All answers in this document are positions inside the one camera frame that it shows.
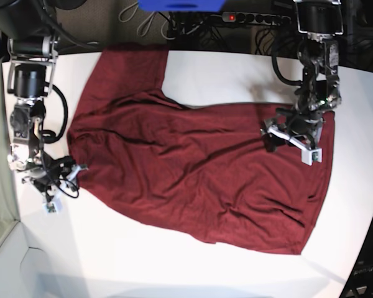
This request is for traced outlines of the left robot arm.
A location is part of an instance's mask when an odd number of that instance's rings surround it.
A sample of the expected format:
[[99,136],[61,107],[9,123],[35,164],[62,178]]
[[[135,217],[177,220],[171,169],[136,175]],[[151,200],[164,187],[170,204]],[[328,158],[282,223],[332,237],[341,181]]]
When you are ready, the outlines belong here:
[[267,140],[267,151],[287,144],[301,151],[302,162],[308,166],[323,160],[319,142],[324,114],[341,103],[339,90],[339,43],[344,33],[341,1],[295,1],[297,30],[303,39],[297,58],[303,65],[302,79],[285,78],[277,63],[279,42],[272,50],[271,60],[276,76],[286,85],[296,87],[296,103],[290,108],[278,107],[273,118],[264,120],[260,130]]

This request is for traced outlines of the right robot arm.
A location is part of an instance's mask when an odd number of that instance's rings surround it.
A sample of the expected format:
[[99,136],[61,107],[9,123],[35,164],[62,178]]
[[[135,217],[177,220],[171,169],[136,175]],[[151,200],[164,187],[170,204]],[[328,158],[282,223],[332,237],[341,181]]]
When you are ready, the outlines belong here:
[[[68,123],[68,104],[53,77],[59,56],[60,38],[89,50],[95,43],[83,43],[58,22],[56,10],[74,10],[83,1],[0,1],[0,32],[7,45],[0,54],[9,54],[7,93],[16,98],[10,115],[12,140],[8,163],[22,175],[22,182],[32,185],[43,197],[43,209],[55,214],[62,209],[61,195],[79,196],[77,175],[85,170],[71,156],[53,159],[44,146],[58,142]],[[55,93],[63,107],[59,132],[44,129],[45,98]]]

